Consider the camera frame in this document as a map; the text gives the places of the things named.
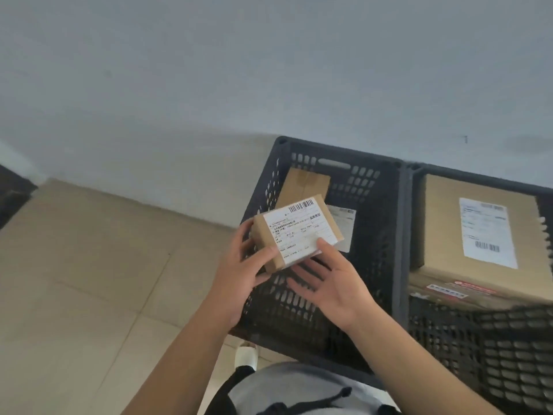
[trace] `person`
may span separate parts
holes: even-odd
[[[257,275],[278,249],[245,258],[253,241],[243,241],[253,222],[244,222],[222,256],[207,297],[123,411],[124,415],[196,414],[228,332],[239,321],[252,289],[269,279]],[[321,254],[293,271],[311,288],[288,278],[295,293],[318,306],[352,339],[403,413],[501,413],[435,360],[373,300],[353,265],[323,239]],[[381,414],[368,388],[300,363],[280,363],[254,372],[239,367],[221,387],[206,414]]]

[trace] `right hand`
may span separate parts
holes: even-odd
[[[317,240],[321,254],[317,258],[328,268],[313,259],[303,261],[320,279],[298,265],[292,270],[309,286],[305,288],[294,279],[288,278],[290,289],[319,307],[322,313],[344,332],[348,332],[358,319],[363,307],[374,303],[367,286],[349,261],[322,238]]]

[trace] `barcode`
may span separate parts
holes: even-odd
[[[474,242],[474,244],[476,244],[476,247],[479,248],[479,249],[485,249],[487,251],[492,251],[492,252],[498,252],[499,253],[499,246],[496,246],[495,244],[479,242],[478,240],[476,240]]]
[[[482,205],[484,208],[490,208],[492,210],[503,211],[503,207],[501,205],[494,205],[492,203],[485,203],[485,202],[481,202],[480,205]]]
[[[307,201],[302,201],[302,202],[295,203],[294,205],[288,207],[288,209],[290,210],[290,212],[294,212],[294,211],[302,210],[306,207],[309,207],[310,205],[313,205],[313,200],[312,199],[308,199]]]

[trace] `black pants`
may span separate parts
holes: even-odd
[[[234,409],[234,405],[232,404],[231,398],[228,397],[228,394],[234,386],[253,373],[255,373],[255,370],[250,366],[240,366],[234,370],[232,376],[223,383],[219,390],[217,390],[217,393],[215,393],[213,399],[211,399],[211,403],[207,407],[205,415],[236,414],[236,409]]]

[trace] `crate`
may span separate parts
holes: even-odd
[[[420,192],[425,174],[534,195],[553,238],[553,189],[432,165],[411,164],[410,168],[405,242],[417,203],[412,198]],[[466,385],[505,413],[553,413],[553,306],[461,312],[406,294],[402,297],[409,301],[411,336]]]
[[[405,279],[402,245],[408,179],[397,159],[279,137],[269,154],[244,220],[274,208],[291,167],[329,175],[326,203],[357,210],[351,249],[355,266],[380,306],[393,317],[406,315],[399,282]],[[289,269],[253,290],[233,335],[299,361],[381,387],[349,337],[321,311],[287,288]]]

